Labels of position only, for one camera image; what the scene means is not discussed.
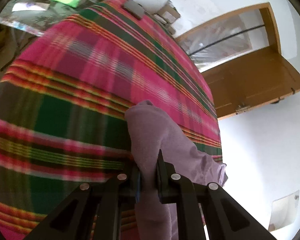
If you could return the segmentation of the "glass top folding table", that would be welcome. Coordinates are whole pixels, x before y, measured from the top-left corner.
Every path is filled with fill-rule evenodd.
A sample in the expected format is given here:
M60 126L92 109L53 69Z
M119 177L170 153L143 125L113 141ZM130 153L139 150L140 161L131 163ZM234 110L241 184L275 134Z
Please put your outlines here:
M10 0L0 13L0 25L42 36L52 25L103 0L80 0L78 6L53 0Z

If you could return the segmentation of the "brown cardboard box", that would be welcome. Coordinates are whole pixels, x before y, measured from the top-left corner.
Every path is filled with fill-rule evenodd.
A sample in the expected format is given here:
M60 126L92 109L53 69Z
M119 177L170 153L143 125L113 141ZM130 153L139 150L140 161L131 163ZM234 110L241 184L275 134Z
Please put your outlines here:
M168 24L173 24L181 17L170 0L168 0L166 4L158 10L157 15L163 18Z

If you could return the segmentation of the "purple fleece pants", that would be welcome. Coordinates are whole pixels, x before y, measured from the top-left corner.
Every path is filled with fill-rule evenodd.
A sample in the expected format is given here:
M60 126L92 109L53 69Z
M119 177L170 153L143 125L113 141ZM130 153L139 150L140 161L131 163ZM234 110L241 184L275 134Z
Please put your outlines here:
M221 186L228 177L225 164L217 163L182 132L170 116L149 100L125 112L132 142L131 153L144 179L140 201L135 206L141 239L178 239L177 208L161 204L154 186L158 155L174 165L175 171L192 182Z

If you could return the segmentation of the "white wall panel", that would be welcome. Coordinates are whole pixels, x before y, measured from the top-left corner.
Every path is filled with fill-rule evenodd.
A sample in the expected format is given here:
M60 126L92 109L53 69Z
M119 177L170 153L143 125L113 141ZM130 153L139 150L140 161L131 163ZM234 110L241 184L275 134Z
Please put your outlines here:
M274 200L268 231L273 232L292 224L298 213L300 191L295 191L285 197Z

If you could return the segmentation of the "wooden door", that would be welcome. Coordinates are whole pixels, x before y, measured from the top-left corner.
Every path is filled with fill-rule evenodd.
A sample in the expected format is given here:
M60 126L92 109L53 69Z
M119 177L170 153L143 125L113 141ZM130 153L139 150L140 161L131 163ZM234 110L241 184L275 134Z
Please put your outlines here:
M275 103L300 91L300 73L270 47L202 73L219 120Z

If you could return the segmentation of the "dark smartphone on bed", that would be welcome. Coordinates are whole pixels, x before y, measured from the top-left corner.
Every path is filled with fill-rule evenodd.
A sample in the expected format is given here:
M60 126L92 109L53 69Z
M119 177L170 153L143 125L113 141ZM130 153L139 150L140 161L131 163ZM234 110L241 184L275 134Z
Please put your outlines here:
M123 9L125 9L125 11L129 12L138 20L141 20L145 15L145 10L143 9L143 7L133 0L126 1L122 7Z

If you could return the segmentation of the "plaid pink green bedsheet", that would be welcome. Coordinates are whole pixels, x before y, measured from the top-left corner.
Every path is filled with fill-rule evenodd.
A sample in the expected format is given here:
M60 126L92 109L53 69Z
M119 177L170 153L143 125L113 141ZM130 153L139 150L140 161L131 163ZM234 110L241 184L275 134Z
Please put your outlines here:
M222 163L211 90L190 57L148 14L105 0L28 46L0 80L0 233L24 239L81 183L130 161L125 112L149 100L201 164Z

